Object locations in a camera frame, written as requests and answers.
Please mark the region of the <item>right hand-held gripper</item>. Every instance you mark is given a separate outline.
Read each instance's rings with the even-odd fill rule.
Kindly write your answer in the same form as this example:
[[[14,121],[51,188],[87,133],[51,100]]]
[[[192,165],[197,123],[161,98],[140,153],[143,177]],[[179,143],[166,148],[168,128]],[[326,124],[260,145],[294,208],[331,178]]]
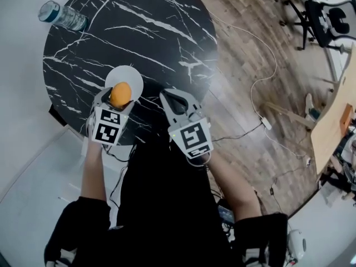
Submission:
[[[162,90],[159,98],[171,125],[168,134],[183,154],[190,160],[210,154],[214,149],[210,134],[211,125],[202,110],[198,110],[201,106],[196,98],[178,89]],[[178,121],[179,114],[189,113],[190,109],[194,112],[183,115],[183,119]]]

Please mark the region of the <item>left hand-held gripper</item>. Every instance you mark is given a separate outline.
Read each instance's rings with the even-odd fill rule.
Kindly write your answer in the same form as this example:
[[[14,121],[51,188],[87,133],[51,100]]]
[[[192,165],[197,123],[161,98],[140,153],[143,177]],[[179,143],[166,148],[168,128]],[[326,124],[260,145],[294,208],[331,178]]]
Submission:
[[[116,146],[136,101],[131,100],[121,109],[112,107],[106,103],[111,91],[112,87],[107,87],[95,96],[90,116],[86,121],[86,131],[89,140],[107,146]]]

